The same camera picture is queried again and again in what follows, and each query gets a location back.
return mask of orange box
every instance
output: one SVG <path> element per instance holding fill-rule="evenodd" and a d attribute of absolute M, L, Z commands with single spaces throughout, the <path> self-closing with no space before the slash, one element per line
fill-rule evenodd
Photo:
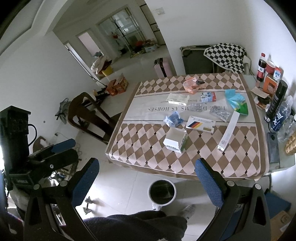
<path fill-rule="evenodd" d="M 126 91 L 126 88 L 128 86 L 128 81 L 124 77 L 123 74 L 119 76 L 119 78 L 114 83 L 114 89 L 117 90 L 118 94 L 121 94 Z"/>
<path fill-rule="evenodd" d="M 273 76 L 271 74 L 268 74 L 263 84 L 263 91 L 272 97 L 276 90 L 277 84 L 278 83 L 273 80 Z"/>
<path fill-rule="evenodd" d="M 117 90 L 114 88 L 116 80 L 111 80 L 110 83 L 108 84 L 106 91 L 111 95 L 115 96 L 118 94 Z"/>

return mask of electrical cable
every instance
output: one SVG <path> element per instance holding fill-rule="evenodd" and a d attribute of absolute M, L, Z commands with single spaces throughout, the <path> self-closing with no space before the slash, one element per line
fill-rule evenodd
<path fill-rule="evenodd" d="M 33 142 L 37 139 L 37 129 L 33 124 L 28 124 L 28 126 L 32 126 L 35 129 L 35 138 L 29 144 L 29 146 L 31 146 L 33 144 Z"/>

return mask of orange plastic bag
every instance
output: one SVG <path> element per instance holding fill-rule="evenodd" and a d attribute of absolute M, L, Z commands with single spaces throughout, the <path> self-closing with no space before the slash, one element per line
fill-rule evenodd
<path fill-rule="evenodd" d="M 197 90 L 204 89 L 206 86 L 207 84 L 204 81 L 197 80 L 196 77 L 192 77 L 183 83 L 184 89 L 191 94 L 195 94 Z"/>

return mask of cardboard box on floor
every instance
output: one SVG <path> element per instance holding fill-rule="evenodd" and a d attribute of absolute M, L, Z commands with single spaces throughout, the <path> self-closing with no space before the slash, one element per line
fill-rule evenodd
<path fill-rule="evenodd" d="M 285 232 L 292 217 L 285 211 L 281 211 L 270 220 L 271 241 L 277 241 Z"/>
<path fill-rule="evenodd" d="M 106 88 L 106 91 L 111 95 L 111 96 L 115 96 L 117 95 L 117 90 L 114 88 L 114 84 L 115 84 L 116 80 L 111 80 Z"/>
<path fill-rule="evenodd" d="M 126 80 L 124 75 L 121 74 L 114 83 L 114 89 L 118 92 L 118 94 L 121 94 L 126 91 L 127 86 L 128 86 L 128 81 Z"/>

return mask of table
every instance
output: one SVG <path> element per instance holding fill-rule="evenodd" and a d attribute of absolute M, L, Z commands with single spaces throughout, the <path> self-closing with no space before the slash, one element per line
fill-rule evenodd
<path fill-rule="evenodd" d="M 216 93 L 217 101 L 204 105 L 203 112 L 191 112 L 188 107 L 166 102 L 169 93 L 190 95 L 188 104 L 199 102 L 200 92 L 205 90 L 192 95 L 183 88 L 183 82 L 192 76 L 203 79 L 208 84 L 206 90 Z M 225 89 L 230 88 L 236 89 L 236 92 L 246 98 L 249 115 L 240 116 L 227 149 L 221 153 L 216 147 L 228 123 L 212 116 L 209 108 L 219 105 L 233 112 L 224 96 Z M 170 151 L 163 145 L 165 134 L 169 130 L 163 119 L 175 110 L 184 119 L 184 123 L 178 128 L 185 129 L 189 137 L 182 154 Z M 186 129 L 190 115 L 216 121 L 214 133 L 211 135 Z M 139 83 L 106 149 L 108 159 L 118 165 L 142 172 L 192 179 L 197 179 L 194 163 L 200 157 L 225 178 L 260 178 L 269 171 L 266 153 L 263 121 L 248 84 L 243 75 L 227 73 L 175 76 Z"/>
<path fill-rule="evenodd" d="M 249 89 L 253 89 L 256 85 L 256 83 L 254 81 L 255 76 L 244 75 L 244 78 L 249 86 Z M 264 113 L 264 111 L 261 111 L 259 109 L 258 109 L 258 113 L 259 113 L 259 117 L 260 117 L 262 124 L 263 124 L 264 133 L 266 135 L 266 133 L 269 132 L 269 129 L 268 129 L 267 123 L 264 121 L 265 113 Z M 269 169 L 268 169 L 267 174 L 270 174 L 272 172 L 283 171 L 283 170 L 286 170 L 286 169 L 295 165 L 295 156 L 294 155 L 288 156 L 285 153 L 285 145 L 286 145 L 286 143 L 279 143 L 280 160 L 278 163 L 269 163 Z"/>

